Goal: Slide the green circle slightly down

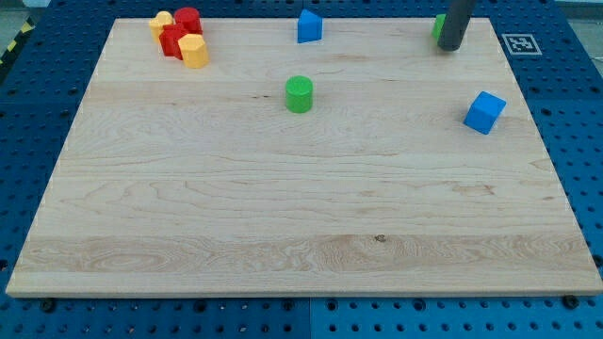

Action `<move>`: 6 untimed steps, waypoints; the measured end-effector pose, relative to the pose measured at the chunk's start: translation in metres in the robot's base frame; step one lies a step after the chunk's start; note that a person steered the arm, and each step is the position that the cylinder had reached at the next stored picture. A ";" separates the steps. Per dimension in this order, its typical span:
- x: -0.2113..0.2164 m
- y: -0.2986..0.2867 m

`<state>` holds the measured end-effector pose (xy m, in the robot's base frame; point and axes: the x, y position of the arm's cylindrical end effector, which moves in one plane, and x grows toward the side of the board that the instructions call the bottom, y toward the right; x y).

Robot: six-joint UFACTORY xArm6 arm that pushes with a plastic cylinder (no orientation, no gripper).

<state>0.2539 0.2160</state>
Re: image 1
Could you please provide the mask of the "dark grey pusher stick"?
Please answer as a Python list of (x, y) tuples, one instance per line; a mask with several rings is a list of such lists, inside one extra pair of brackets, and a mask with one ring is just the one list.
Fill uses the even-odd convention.
[(477, 0), (452, 0), (437, 45), (443, 51), (457, 51), (463, 42)]

